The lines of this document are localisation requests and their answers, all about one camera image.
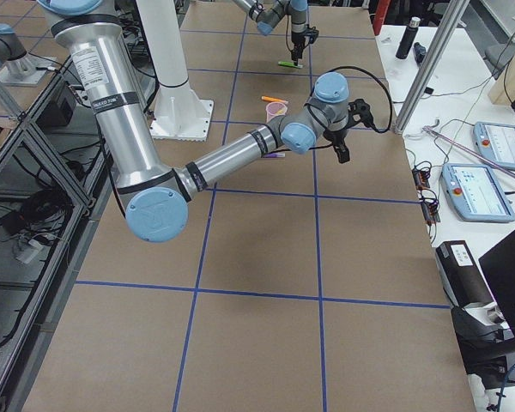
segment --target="computer monitor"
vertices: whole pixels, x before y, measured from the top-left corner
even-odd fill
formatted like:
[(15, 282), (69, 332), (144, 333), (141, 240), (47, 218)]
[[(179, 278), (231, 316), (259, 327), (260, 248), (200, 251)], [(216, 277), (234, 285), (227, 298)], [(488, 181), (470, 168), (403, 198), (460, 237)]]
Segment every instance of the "computer monitor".
[(479, 258), (482, 273), (515, 335), (515, 230)]

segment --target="green marker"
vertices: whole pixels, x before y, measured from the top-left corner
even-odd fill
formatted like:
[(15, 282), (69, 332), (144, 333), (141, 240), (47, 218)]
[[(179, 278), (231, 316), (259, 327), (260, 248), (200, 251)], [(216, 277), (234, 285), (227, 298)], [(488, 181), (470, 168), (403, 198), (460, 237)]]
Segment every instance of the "green marker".
[(303, 69), (303, 64), (294, 64), (292, 62), (280, 61), (280, 62), (278, 62), (278, 65), (283, 66), (283, 67), (291, 67), (293, 69)]

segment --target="white table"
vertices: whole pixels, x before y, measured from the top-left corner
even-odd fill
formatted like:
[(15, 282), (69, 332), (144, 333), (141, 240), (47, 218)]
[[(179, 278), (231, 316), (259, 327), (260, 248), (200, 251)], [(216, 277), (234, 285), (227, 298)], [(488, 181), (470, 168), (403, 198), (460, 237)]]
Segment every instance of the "white table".
[[(405, 60), (395, 57), (403, 31), (404, 27), (401, 26), (383, 26), (380, 35), (376, 38), (393, 101), (403, 101), (405, 99), (418, 72), (418, 66), (412, 51)], [(435, 31), (435, 27), (420, 27), (415, 41), (419, 41), (428, 49)], [(462, 92), (483, 83), (489, 77), (490, 72), (482, 61), (481, 55), (477, 52), (467, 33), (459, 28), (452, 35), (451, 41), (446, 47), (428, 86), (434, 89), (433, 94)], [(424, 125), (434, 124), (436, 119), (440, 121), (441, 125), (453, 118), (463, 120), (475, 103), (467, 117), (468, 122), (472, 124), (477, 121), (515, 124), (515, 113), (510, 107), (495, 106), (488, 99), (488, 90), (493, 84), (494, 79), (491, 78), (485, 83), (486, 87), (484, 89), (480, 86), (465, 94), (430, 97), (419, 103), (403, 133), (406, 148), (415, 153), (415, 163), (431, 161), (433, 165), (442, 165), (445, 156), (434, 146), (433, 138), (426, 133), (422, 133), (421, 128)], [(396, 110), (400, 110), (401, 106), (402, 104), (395, 104)], [(457, 134), (458, 142), (469, 148), (474, 146), (472, 127), (469, 125), (462, 125), (461, 122), (453, 121), (442, 130), (442, 133), (450, 138), (454, 138)], [(438, 145), (444, 150), (449, 148), (449, 145), (442, 141), (438, 141)], [(413, 155), (410, 153), (409, 162), (411, 165), (414, 163)], [(479, 163), (479, 160), (457, 148), (453, 148), (450, 152), (450, 162)], [(511, 223), (461, 221), (449, 205), (445, 194), (439, 190), (440, 171), (440, 167), (434, 167), (430, 178), (430, 184), (438, 194), (440, 201), (440, 223), (436, 227), (437, 233), (433, 247), (446, 240), (463, 239), (467, 242), (475, 259), (478, 259), (515, 228), (515, 221)], [(495, 173), (505, 191), (515, 190), (515, 180), (498, 171), (495, 171)], [(509, 198), (515, 211), (515, 195)], [(491, 403), (497, 402), (495, 392), (496, 390), (488, 391)], [(507, 398), (502, 403), (502, 410), (504, 412), (515, 412), (515, 387), (507, 388), (505, 394)]]

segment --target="cardboard sheet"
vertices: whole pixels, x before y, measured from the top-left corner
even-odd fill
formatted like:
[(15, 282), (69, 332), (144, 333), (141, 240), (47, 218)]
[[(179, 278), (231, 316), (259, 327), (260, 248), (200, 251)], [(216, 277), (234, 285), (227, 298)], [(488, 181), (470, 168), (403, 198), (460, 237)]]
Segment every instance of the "cardboard sheet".
[[(216, 109), (207, 142), (157, 142), (165, 162), (261, 124), (262, 94), (300, 110), (337, 64), (385, 77), (366, 11), (310, 15), (324, 37), (292, 70), (276, 66), (284, 27), (263, 38), (233, 5), (191, 4), (191, 86)], [(348, 76), (385, 125), (381, 90)], [(111, 200), (24, 411), (473, 411), (401, 137), (352, 130), (348, 145), (347, 165), (331, 150), (255, 162), (162, 245)]]

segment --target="white pillar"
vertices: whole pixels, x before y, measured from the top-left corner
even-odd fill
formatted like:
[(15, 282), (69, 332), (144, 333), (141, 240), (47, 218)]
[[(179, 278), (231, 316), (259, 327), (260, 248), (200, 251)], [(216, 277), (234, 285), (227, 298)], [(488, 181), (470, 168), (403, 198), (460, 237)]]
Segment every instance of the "white pillar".
[(200, 100), (189, 84), (173, 0), (137, 0), (161, 83), (154, 106), (154, 138), (206, 140), (214, 102)]

